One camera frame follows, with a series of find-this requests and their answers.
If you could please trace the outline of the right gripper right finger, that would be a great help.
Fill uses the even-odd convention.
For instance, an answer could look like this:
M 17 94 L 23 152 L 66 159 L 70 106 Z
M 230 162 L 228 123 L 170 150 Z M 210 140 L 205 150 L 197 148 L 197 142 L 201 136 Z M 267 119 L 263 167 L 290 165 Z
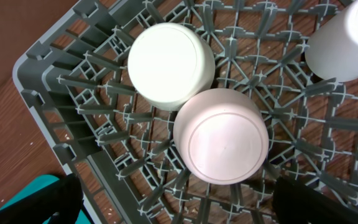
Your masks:
M 276 181 L 272 207 L 280 223 L 358 224 L 358 212 L 283 177 Z

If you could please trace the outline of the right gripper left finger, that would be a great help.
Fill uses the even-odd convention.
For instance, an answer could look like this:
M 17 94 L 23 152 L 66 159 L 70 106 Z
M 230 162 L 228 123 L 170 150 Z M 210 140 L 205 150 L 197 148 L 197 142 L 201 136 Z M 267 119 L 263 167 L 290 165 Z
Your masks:
M 0 210 L 0 224 L 75 223 L 82 204 L 81 182 L 70 174 Z

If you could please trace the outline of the white cup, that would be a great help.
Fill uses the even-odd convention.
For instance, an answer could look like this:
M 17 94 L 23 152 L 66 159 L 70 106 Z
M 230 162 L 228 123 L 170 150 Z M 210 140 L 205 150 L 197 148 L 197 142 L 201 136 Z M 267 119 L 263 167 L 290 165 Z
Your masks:
M 313 33 L 306 64 L 318 77 L 338 82 L 358 78 L 358 0 Z

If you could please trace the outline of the pale green bowl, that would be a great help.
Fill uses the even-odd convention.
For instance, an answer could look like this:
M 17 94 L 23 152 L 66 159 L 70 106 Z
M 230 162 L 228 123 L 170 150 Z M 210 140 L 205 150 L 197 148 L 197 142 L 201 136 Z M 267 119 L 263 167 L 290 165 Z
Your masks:
M 211 88 L 214 54 L 189 28 L 166 22 L 143 31 L 127 59 L 129 78 L 152 106 L 179 110 L 191 97 Z

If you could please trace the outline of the grey dishwasher rack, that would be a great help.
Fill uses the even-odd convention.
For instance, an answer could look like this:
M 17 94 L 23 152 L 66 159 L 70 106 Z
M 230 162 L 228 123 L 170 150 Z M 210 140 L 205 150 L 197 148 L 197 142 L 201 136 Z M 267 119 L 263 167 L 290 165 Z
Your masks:
M 319 80 L 308 37 L 349 1 L 79 1 L 16 62 L 12 77 L 96 223 L 276 223 L 277 177 L 358 212 L 358 79 Z M 149 105 L 127 72 L 132 41 L 176 22 L 207 41 L 213 85 L 260 108 L 268 156 L 249 179 L 209 184 L 173 143 L 174 112 Z

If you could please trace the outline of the teal serving tray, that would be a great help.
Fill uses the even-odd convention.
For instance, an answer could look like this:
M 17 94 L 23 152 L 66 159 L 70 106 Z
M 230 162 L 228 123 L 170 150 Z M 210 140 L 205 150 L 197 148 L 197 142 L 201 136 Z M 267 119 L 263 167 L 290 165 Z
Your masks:
M 13 198 L 5 202 L 4 205 L 0 208 L 0 210 L 5 209 L 6 207 L 22 200 L 23 198 L 35 193 L 36 191 L 48 187 L 49 185 L 51 185 L 52 183 L 58 180 L 60 180 L 59 177 L 50 174 L 40 175 L 36 177 L 33 181 L 27 184 L 21 191 L 15 194 Z M 92 224 L 93 221 L 91 220 L 91 218 L 89 218 L 89 215 L 86 212 L 84 212 L 83 209 L 81 209 L 75 223 Z

